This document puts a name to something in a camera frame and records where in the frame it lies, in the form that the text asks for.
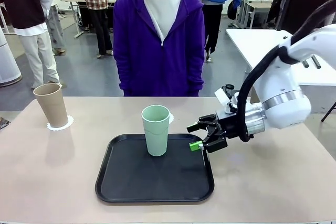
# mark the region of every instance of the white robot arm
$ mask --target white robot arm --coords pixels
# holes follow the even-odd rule
[[[336,69],[336,25],[329,25],[310,33],[325,16],[336,11],[336,0],[319,7],[292,37],[272,49],[252,70],[239,93],[229,95],[225,88],[215,92],[224,109],[203,116],[187,128],[208,132],[201,143],[191,149],[214,152],[227,147],[226,138],[240,137],[248,142],[255,134],[270,128],[284,129],[303,123],[311,112],[309,99],[295,80],[291,65],[309,59],[323,58]],[[259,103],[249,103],[247,95],[254,86]]]
[[[323,27],[297,43],[290,38],[279,47],[286,47],[288,56],[297,62],[319,55],[336,69],[336,25]],[[291,65],[277,57],[254,84],[265,113],[265,129],[283,129],[302,123],[311,112],[309,99],[294,79]]]

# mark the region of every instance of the plastic tray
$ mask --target plastic tray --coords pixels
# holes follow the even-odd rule
[[[108,145],[96,182],[106,202],[193,202],[207,199],[214,179],[206,151],[191,152],[201,139],[170,134],[167,152],[153,157],[144,134],[120,135]]]

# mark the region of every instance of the white paper doily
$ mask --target white paper doily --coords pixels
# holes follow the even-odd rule
[[[171,124],[174,121],[174,115],[172,113],[169,113],[169,124]]]
[[[54,128],[54,127],[51,127],[50,123],[47,123],[47,128],[50,129],[51,131],[61,131],[61,130],[68,128],[70,125],[73,124],[73,122],[74,122],[74,118],[71,115],[68,115],[68,123],[64,125],[63,127]]]

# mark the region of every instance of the purple jacket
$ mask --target purple jacket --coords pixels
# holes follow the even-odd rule
[[[117,0],[113,50],[125,96],[198,96],[203,86],[202,6],[199,0],[181,0],[161,43],[143,0]]]

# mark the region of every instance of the paper cup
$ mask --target paper cup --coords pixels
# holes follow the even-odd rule
[[[68,123],[60,85],[53,83],[39,86],[34,90],[34,95],[51,127],[60,128]]]
[[[167,151],[170,112],[164,106],[152,105],[142,113],[147,150],[152,156],[162,156]]]

